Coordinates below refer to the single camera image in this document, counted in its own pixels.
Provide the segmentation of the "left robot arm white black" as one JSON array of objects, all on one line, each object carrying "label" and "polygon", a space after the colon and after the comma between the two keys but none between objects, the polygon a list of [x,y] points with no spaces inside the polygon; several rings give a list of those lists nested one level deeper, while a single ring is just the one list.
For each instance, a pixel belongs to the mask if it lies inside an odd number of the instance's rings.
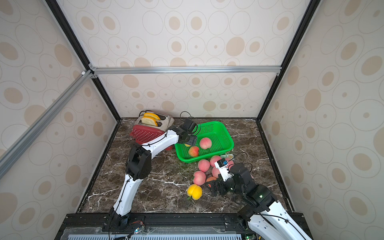
[{"label": "left robot arm white black", "polygon": [[194,146],[197,141],[197,124],[185,119],[180,125],[171,126],[164,134],[143,144],[134,145],[126,163],[126,175],[118,200],[113,206],[118,217],[129,216],[137,190],[151,172],[152,159],[175,144]]}]

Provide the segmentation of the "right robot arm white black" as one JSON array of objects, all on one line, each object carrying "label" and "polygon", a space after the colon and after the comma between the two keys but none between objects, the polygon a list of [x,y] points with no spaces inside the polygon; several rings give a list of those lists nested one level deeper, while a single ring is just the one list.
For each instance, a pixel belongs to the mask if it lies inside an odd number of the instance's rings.
[{"label": "right robot arm white black", "polygon": [[310,240],[311,237],[295,222],[273,192],[253,179],[244,164],[230,164],[221,159],[215,163],[218,178],[207,182],[212,195],[234,193],[245,206],[237,213],[238,224],[265,240]]}]

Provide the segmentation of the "pink peach with stem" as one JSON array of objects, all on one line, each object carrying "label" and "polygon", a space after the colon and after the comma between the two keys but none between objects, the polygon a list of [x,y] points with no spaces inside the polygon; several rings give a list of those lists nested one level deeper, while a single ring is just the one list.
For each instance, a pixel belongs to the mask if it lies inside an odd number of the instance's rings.
[{"label": "pink peach with stem", "polygon": [[196,171],[194,173],[193,183],[195,185],[201,186],[206,182],[206,174],[202,171]]}]

